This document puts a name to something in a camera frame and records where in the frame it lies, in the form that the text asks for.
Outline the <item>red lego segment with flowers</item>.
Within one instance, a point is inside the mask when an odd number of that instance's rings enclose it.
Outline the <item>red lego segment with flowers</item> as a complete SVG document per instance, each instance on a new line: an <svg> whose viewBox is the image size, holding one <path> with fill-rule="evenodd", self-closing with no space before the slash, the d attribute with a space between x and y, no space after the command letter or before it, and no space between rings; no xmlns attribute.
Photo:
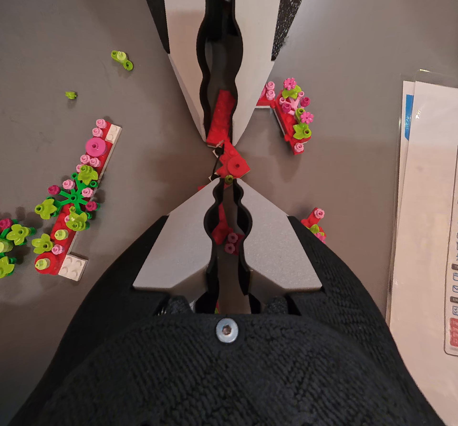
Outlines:
<svg viewBox="0 0 458 426"><path fill-rule="evenodd" d="M301 220L301 223L310 230L324 244L326 243L326 233L320 226L321 220L324 218L325 212L322 208L314 208L307 218Z"/></svg>
<svg viewBox="0 0 458 426"><path fill-rule="evenodd" d="M312 138L314 115L310 112L311 100L305 95L294 77L283 80L280 88L268 81L256 103L256 108L271 109L279 124L284 141L294 155L304 153Z"/></svg>

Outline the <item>red hinged lego frame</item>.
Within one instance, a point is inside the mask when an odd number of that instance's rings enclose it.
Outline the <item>red hinged lego frame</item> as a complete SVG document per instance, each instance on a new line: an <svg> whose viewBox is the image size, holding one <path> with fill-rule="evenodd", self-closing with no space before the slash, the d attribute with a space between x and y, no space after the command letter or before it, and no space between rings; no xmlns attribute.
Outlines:
<svg viewBox="0 0 458 426"><path fill-rule="evenodd" d="M234 106L235 99L232 94L227 90L220 90L207 136L207 145L214 147L217 157L216 169L211 177L216 178L217 181L222 178L224 189L227 189L235 179L243 177L250 171L247 161L229 138L230 115ZM239 255L244 235L230 227L222 203L218 205L218 210L211 213L210 228L211 237L216 245L223 246L228 254Z"/></svg>

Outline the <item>long red white lego strip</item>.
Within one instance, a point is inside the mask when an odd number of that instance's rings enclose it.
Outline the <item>long red white lego strip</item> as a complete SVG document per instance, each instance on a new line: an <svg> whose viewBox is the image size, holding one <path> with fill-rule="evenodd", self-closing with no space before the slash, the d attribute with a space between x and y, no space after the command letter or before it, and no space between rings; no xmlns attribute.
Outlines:
<svg viewBox="0 0 458 426"><path fill-rule="evenodd" d="M35 207L43 220L56 218L49 234L32 241L35 269L79 281L88 261L72 253L77 235L89 229L100 208L95 194L122 128L105 119L96 120L76 171L61 185L48 188L49 196Z"/></svg>

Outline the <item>green lego leaf cluster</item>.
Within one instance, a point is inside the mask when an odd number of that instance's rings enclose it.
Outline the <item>green lego leaf cluster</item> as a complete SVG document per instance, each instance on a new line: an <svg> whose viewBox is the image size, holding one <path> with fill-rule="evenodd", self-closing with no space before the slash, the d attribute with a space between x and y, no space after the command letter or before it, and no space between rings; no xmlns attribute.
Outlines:
<svg viewBox="0 0 458 426"><path fill-rule="evenodd" d="M26 227L16 219L2 218L0 220L0 278L6 278L14 273L17 259L11 256L11 251L17 246L27 243L27 238L36 233L33 227Z"/></svg>

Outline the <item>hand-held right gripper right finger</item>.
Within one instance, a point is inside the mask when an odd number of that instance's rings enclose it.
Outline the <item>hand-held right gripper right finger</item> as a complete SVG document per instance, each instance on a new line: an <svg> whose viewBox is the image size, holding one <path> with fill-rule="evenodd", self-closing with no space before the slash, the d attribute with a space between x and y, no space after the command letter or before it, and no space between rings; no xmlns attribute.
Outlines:
<svg viewBox="0 0 458 426"><path fill-rule="evenodd" d="M260 313L274 297L316 292L322 283L290 218L242 179L233 183L239 243L238 278L250 312Z"/></svg>

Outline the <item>clear sleeve with printed sheets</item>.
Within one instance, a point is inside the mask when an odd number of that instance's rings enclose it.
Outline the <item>clear sleeve with printed sheets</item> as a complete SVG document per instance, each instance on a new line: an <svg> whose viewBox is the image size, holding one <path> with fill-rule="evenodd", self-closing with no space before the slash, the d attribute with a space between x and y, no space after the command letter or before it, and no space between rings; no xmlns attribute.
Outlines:
<svg viewBox="0 0 458 426"><path fill-rule="evenodd" d="M386 319L420 390L457 425L457 77L419 70L402 95Z"/></svg>

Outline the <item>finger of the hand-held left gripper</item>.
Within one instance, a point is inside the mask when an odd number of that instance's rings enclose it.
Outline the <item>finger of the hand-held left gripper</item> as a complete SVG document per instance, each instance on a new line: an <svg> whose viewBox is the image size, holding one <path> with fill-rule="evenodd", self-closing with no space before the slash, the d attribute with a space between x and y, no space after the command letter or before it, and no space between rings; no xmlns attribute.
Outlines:
<svg viewBox="0 0 458 426"><path fill-rule="evenodd" d="M207 141L211 108L208 100L210 68L205 47L209 31L208 0L164 0L169 60L192 119Z"/></svg>
<svg viewBox="0 0 458 426"><path fill-rule="evenodd" d="M272 47L280 0L234 0L234 18L243 46L235 77L237 105L232 117L232 144L243 135L273 68Z"/></svg>

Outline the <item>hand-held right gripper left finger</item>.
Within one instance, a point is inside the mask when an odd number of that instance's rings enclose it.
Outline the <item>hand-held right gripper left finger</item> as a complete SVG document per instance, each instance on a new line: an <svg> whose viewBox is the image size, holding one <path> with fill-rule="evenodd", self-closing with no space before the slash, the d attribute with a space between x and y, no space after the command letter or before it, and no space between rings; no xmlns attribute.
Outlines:
<svg viewBox="0 0 458 426"><path fill-rule="evenodd" d="M197 313L214 313L219 297L217 245L224 181L215 179L168 217L133 287L137 291L184 296Z"/></svg>

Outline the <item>lime green lego leaf piece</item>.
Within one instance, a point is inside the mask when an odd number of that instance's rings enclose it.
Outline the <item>lime green lego leaf piece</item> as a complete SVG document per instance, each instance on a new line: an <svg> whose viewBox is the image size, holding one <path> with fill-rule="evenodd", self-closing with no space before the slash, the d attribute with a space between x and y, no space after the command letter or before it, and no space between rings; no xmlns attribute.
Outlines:
<svg viewBox="0 0 458 426"><path fill-rule="evenodd" d="M128 55L124 51L113 50L111 52L111 57L114 61L121 64L127 71L133 70L133 63L128 59Z"/></svg>

